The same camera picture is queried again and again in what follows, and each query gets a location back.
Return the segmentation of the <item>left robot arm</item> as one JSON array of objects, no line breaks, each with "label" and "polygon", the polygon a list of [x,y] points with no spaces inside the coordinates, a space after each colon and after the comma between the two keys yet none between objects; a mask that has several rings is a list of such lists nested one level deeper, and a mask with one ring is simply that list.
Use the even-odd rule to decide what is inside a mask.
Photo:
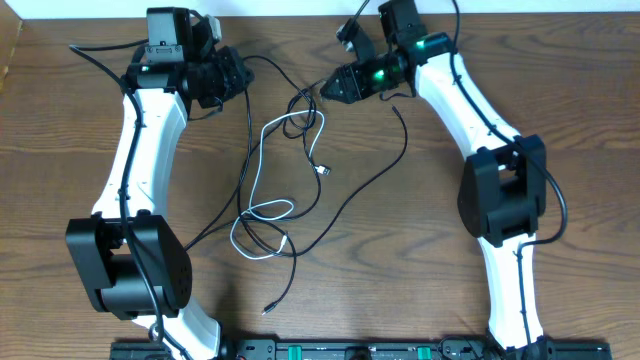
[{"label": "left robot arm", "polygon": [[179,139],[198,103],[207,116],[244,92],[253,73],[222,46],[217,18],[179,7],[151,8],[148,36],[116,82],[124,119],[106,185],[66,243],[93,308],[144,327],[145,343],[115,343],[115,359],[221,359],[220,324],[192,293],[190,257],[167,221]]}]

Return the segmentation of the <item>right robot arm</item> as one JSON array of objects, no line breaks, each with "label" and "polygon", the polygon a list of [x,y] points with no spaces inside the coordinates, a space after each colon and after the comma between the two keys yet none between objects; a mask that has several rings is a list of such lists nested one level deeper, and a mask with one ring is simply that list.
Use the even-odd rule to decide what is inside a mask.
[{"label": "right robot arm", "polygon": [[378,8],[388,49],[378,53],[357,17],[336,37],[355,54],[320,90],[329,100],[353,104],[401,84],[439,116],[464,160],[457,197],[460,219],[476,238],[489,286],[489,339],[504,357],[542,354],[533,257],[539,219],[546,209],[546,149],[522,136],[491,106],[466,70],[456,37],[431,33],[412,1]]}]

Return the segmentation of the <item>cardboard box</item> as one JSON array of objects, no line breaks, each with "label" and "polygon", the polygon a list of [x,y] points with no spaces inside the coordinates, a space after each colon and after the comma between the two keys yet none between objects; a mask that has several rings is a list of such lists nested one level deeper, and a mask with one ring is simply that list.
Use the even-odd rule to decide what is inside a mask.
[{"label": "cardboard box", "polygon": [[22,32],[23,20],[11,9],[5,0],[1,0],[0,8],[0,89],[9,72],[9,65],[15,53],[18,39]]}]

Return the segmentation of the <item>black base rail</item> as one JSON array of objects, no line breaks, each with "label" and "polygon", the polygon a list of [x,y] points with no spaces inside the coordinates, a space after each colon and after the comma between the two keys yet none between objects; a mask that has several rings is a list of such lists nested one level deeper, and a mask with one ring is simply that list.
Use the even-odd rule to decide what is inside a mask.
[{"label": "black base rail", "polygon": [[522,350],[500,350],[480,338],[448,337],[435,342],[283,342],[239,340],[222,345],[218,355],[229,360],[439,360],[540,359],[612,360],[606,343],[541,339]]}]

